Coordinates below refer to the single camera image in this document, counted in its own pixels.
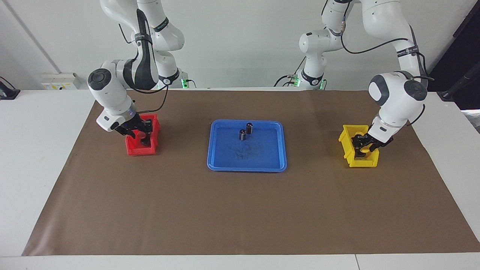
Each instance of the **capacitor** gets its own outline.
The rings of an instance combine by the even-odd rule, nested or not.
[[[240,141],[244,141],[246,138],[247,138],[247,131],[244,130],[244,129],[241,129],[240,130],[240,135],[239,135]]]
[[[253,124],[247,123],[247,134],[252,134],[253,131]]]

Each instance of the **table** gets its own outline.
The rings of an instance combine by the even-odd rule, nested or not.
[[[277,88],[232,89],[265,90]],[[23,91],[0,102],[0,269],[473,269],[480,253],[321,256],[19,257],[94,99],[88,90]],[[453,103],[429,93],[414,129],[480,239],[480,135]]]

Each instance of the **white wall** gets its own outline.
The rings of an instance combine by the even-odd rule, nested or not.
[[[135,55],[116,22],[103,14],[98,0],[1,1],[8,1],[62,72],[86,78],[104,60]],[[476,0],[401,2],[427,66],[433,67]],[[322,28],[324,0],[299,0],[299,4],[289,0],[162,3],[170,21],[185,34],[185,47],[173,52],[178,66],[199,87],[237,87],[271,86],[280,76],[294,72],[303,57],[298,39],[302,33]],[[360,6],[354,6],[347,31],[351,50],[380,43],[363,30]],[[329,89],[365,89],[375,74],[398,69],[392,46],[363,55],[344,51],[325,55]],[[36,62],[29,68],[33,73],[39,69]]]
[[[0,1],[0,76],[16,88],[40,89],[42,72],[55,70]]]

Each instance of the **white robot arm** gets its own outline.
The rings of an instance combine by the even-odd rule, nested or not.
[[[342,49],[340,36],[343,35],[342,22],[349,15],[347,3],[338,3],[327,0],[322,11],[322,22],[325,29],[303,34],[299,40],[300,50],[305,53],[306,62],[302,70],[298,71],[297,86],[306,89],[318,90],[323,79],[327,60],[324,52]]]
[[[152,89],[162,75],[178,73],[173,56],[166,50],[181,49],[183,34],[168,21],[159,0],[100,0],[100,4],[108,17],[132,29],[137,55],[106,61],[88,77],[92,95],[104,107],[97,123],[108,132],[116,130],[122,135],[135,137],[132,130],[149,134],[151,123],[140,119],[126,89]],[[162,82],[168,86],[173,80]]]
[[[343,33],[348,8],[350,4],[358,2],[362,4],[366,32],[392,43],[400,64],[400,71],[376,75],[370,82],[370,96],[381,108],[368,133],[352,138],[357,157],[361,158],[365,155],[362,152],[364,147],[374,151],[386,146],[408,119],[422,111],[427,96],[428,77],[421,67],[415,35],[404,18],[398,1],[327,0],[322,15],[326,28],[315,31],[314,34],[304,34],[300,38],[300,49],[306,53],[307,62],[298,74],[299,86],[318,89],[326,65],[322,54],[345,47]]]

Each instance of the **brown paper mat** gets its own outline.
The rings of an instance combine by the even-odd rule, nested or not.
[[[132,93],[139,109],[163,95]],[[375,169],[349,169],[343,124],[369,124],[367,92],[170,91],[157,156],[129,157],[95,104],[24,256],[479,252],[411,127]],[[216,119],[280,121],[284,173],[207,168]]]

